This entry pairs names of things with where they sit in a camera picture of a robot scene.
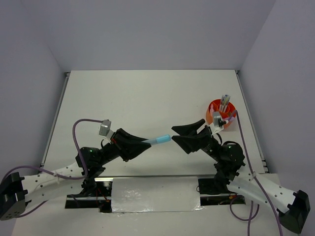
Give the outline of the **light blue highlighter marker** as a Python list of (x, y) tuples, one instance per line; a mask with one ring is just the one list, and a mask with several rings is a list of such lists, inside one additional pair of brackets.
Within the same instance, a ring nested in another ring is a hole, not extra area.
[(152, 139), (143, 140), (142, 143), (147, 143), (153, 146), (153, 145), (158, 145), (162, 143), (167, 143), (170, 141), (171, 141), (170, 135), (163, 135), (163, 136), (155, 137)]

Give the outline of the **clear blue spray bottle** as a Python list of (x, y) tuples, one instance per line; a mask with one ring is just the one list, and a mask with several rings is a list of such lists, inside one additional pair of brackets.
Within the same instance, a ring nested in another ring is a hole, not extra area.
[(226, 103), (228, 101), (228, 98), (229, 98), (229, 95), (224, 95), (222, 98), (221, 98), (221, 101), (220, 101), (220, 111), (221, 112), (224, 112), (224, 109), (225, 109), (225, 106), (226, 106)]

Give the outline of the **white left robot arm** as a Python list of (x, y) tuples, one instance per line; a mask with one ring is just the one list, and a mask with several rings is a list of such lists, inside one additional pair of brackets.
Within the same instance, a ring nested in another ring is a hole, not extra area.
[(95, 178), (104, 172), (105, 164), (118, 157), (128, 162), (150, 147), (147, 139), (120, 128), (113, 133), (110, 142), (100, 148), (82, 147), (71, 165), (32, 176), (11, 173), (0, 184), (0, 219), (19, 218), (26, 209), (50, 199), (66, 195), (91, 196), (98, 188)]

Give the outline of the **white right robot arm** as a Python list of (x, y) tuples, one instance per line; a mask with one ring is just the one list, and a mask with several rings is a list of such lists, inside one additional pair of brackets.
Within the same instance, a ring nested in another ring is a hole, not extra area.
[(245, 160), (246, 153), (238, 143), (222, 142), (214, 137), (222, 129), (222, 126), (205, 125), (204, 119), (172, 127), (176, 132), (172, 140), (186, 154), (201, 150), (215, 161), (216, 174), (199, 189), (207, 194), (233, 192), (258, 205), (269, 206), (283, 227), (300, 234), (311, 210), (308, 194), (286, 189), (263, 174), (251, 171)]

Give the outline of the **clear blue gel pen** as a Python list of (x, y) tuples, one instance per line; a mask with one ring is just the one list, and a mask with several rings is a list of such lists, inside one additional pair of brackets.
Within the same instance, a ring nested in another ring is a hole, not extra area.
[(227, 107), (228, 107), (228, 104), (229, 104), (230, 98), (231, 98), (231, 96), (230, 96), (230, 95), (228, 95), (228, 96), (226, 97), (225, 106), (224, 106), (224, 112), (226, 112), (226, 110), (227, 110)]

